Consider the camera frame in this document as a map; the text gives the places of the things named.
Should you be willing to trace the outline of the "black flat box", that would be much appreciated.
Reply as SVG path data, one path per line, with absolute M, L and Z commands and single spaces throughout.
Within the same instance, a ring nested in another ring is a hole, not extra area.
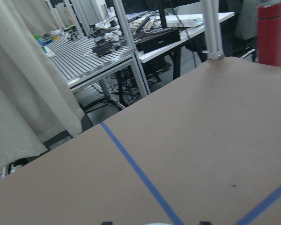
M 139 52 L 148 53 L 180 41 L 179 28 L 171 27 L 158 31 L 157 34 L 150 34 L 135 42 Z

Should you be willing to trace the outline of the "aluminium slatted workbench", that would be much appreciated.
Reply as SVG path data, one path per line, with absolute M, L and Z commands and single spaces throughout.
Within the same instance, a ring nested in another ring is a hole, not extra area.
M 64 32 L 46 47 L 55 54 L 51 61 L 72 92 L 98 82 L 133 62 L 132 53 L 126 45 L 99 57 L 92 52 L 95 47 L 92 38 L 68 40 L 68 37 L 70 34 Z

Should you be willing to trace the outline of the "white desk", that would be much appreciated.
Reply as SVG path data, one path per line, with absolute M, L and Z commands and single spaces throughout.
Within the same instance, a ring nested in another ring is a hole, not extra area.
M 180 41 L 172 43 L 170 45 L 164 46 L 162 48 L 156 49 L 154 51 L 144 53 L 143 51 L 138 53 L 139 59 L 141 63 L 146 63 L 158 56 L 161 56 L 163 53 L 166 53 L 167 51 L 174 50 L 175 47 L 178 46 L 184 46 L 186 42 L 189 40 L 189 38 L 194 38 L 195 36 L 203 33 L 205 31 L 205 26 L 201 25 L 196 28 L 187 28 L 186 30 L 183 30 L 180 32 Z

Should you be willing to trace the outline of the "white curtain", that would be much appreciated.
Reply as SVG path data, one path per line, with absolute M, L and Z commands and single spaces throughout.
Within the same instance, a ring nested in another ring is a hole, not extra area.
M 11 0 L 0 0 L 0 169 L 46 151 L 84 112 Z

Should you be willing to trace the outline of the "red bottle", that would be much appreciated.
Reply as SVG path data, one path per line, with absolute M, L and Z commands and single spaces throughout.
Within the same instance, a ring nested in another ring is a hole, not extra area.
M 281 0 L 257 6 L 258 63 L 281 67 Z

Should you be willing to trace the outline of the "aluminium frame post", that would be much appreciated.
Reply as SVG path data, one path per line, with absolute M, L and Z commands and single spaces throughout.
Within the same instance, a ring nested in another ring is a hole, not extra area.
M 205 40 L 208 60 L 217 60 L 224 55 L 222 34 L 219 22 L 219 1 L 201 0 L 203 6 L 203 19 L 205 27 Z

